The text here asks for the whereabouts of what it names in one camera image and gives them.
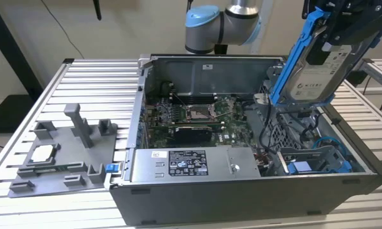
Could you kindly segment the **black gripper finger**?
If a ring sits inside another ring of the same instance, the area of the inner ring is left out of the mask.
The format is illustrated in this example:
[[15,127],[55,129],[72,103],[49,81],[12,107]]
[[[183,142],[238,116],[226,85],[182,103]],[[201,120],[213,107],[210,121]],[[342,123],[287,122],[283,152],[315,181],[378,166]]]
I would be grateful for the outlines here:
[[313,45],[310,52],[306,56],[306,61],[310,65],[322,65],[330,55],[330,52],[322,50],[324,43]]

